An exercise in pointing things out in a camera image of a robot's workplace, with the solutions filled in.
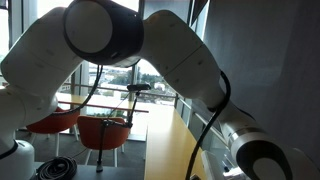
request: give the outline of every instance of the orange chair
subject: orange chair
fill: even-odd
[[[66,112],[57,107],[56,112]],[[36,134],[55,134],[55,156],[59,156],[59,132],[73,127],[74,135],[78,141],[78,130],[76,128],[77,118],[80,112],[74,112],[66,115],[48,116],[38,122],[26,126],[27,130],[32,132],[30,143],[33,144]]]
[[[123,118],[120,117],[110,117],[109,120],[125,123]],[[85,165],[88,164],[88,160],[92,149],[99,150],[100,149],[100,132],[101,132],[101,123],[106,118],[101,117],[92,117],[92,116],[79,116],[78,117],[78,128],[80,134],[80,140],[82,144],[89,149]],[[111,150],[113,149],[114,155],[114,166],[117,167],[117,148],[119,146],[123,146],[126,142],[129,135],[129,128],[124,128],[120,126],[108,126],[105,129],[104,133],[104,142],[102,150]]]

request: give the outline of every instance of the black cable coil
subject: black cable coil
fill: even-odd
[[[70,157],[55,157],[37,169],[35,180],[70,180],[77,172],[77,163]]]

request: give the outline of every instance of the chair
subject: chair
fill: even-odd
[[[125,123],[123,118],[120,117],[111,117],[108,118],[109,120],[113,120],[118,123]],[[79,116],[78,117],[78,128],[79,128],[79,135],[82,144],[89,149],[85,165],[88,164],[88,160],[92,150],[99,150],[100,149],[100,130],[101,130],[101,123],[106,118],[102,117],[92,117],[92,116]],[[117,148],[119,146],[123,146],[126,142],[128,135],[129,135],[129,128],[123,128],[120,126],[108,126],[105,129],[104,134],[104,142],[102,150],[111,150],[113,149],[114,155],[114,167],[118,166],[117,162]]]
[[[66,112],[68,110],[63,110],[57,107],[55,112]],[[48,116],[38,122],[27,125],[26,128],[32,132],[32,137],[30,143],[33,144],[37,133],[38,134],[55,134],[55,156],[59,156],[59,133],[73,127],[74,135],[78,141],[78,130],[76,128],[77,118],[80,112],[74,112],[66,115],[58,116]]]

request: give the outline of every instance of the table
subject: table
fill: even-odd
[[[59,103],[71,104],[71,105],[81,105],[86,99],[86,96],[78,96],[78,95],[72,95],[72,94],[66,94],[66,93],[56,93],[56,97],[58,98]],[[123,110],[127,112],[130,112],[132,110],[132,106],[133,106],[132,101],[121,102],[121,100],[116,100],[113,98],[109,98],[109,99],[102,99],[102,98],[107,98],[107,97],[92,96],[86,106],[107,108],[107,109],[117,109],[117,110]],[[144,113],[149,112],[148,110],[139,109],[139,102],[137,102],[136,108],[134,109],[134,111],[144,112]]]
[[[42,164],[42,162],[35,162],[34,166],[38,168]],[[77,173],[72,180],[141,180],[141,177],[136,176],[135,171],[135,168],[104,166],[101,173],[96,173],[96,166],[77,165]]]
[[[145,180],[185,179],[196,140],[172,106],[150,107]],[[206,179],[200,149],[192,175]]]

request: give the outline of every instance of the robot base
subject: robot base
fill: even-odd
[[[0,160],[0,179],[26,180],[35,174],[33,146],[21,140],[16,140],[16,144],[15,152]]]

